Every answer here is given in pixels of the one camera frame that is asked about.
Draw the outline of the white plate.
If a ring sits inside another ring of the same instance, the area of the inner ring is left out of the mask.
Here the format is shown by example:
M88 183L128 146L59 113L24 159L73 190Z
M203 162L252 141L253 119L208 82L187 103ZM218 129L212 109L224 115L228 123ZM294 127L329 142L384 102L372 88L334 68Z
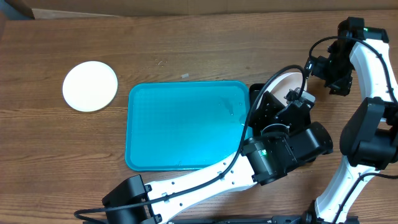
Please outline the white plate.
M287 72L278 76L266 88L265 92L269 92L279 102L278 107L284 109L288 102L285 99L290 90L296 90L302 86L303 77L300 72Z
M65 102L74 110L94 112L108 106L118 91L115 71L99 61L87 61L73 67L62 85Z

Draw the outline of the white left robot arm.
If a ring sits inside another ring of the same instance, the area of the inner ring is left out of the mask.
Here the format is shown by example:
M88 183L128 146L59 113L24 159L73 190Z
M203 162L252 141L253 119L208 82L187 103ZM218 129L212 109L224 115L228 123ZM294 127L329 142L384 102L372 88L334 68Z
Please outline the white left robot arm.
M259 95L249 123L255 135L226 159L175 179L144 184L135 175L123 181L102 199L107 222L167 223L216 195L269 184L331 153L327 130L309 118L314 96L291 90L286 99L283 105L268 91Z

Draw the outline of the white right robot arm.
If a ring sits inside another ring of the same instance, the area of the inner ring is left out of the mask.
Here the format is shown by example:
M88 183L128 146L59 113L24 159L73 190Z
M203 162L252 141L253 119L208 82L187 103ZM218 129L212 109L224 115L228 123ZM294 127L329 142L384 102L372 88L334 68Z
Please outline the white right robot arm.
M357 223L348 212L373 177L397 162L397 82L389 44L333 36L323 73L342 66L358 75L362 103L340 136L340 165L328 187L303 214L302 223Z

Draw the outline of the turquoise plastic tray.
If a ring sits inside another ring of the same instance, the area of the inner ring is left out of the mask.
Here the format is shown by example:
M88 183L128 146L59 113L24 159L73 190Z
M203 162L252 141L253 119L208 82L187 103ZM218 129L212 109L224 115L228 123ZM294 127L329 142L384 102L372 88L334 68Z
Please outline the turquoise plastic tray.
M125 162L139 172L213 165L237 151L249 107L236 80L140 83L128 98Z

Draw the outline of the brown cardboard backboard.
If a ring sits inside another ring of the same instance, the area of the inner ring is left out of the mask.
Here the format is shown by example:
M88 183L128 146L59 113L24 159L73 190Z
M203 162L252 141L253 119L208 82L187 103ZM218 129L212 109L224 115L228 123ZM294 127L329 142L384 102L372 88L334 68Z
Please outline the brown cardboard backboard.
M4 0L30 18L66 16L184 16L261 12L397 9L397 0Z

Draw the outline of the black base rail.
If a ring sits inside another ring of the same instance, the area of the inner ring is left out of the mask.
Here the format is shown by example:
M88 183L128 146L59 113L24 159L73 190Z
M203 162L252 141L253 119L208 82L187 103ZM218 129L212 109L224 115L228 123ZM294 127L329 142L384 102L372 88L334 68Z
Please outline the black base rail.
M227 219L186 219L170 220L167 224L331 224L321 219L313 218L309 213L304 215L278 215L272 218L227 218Z

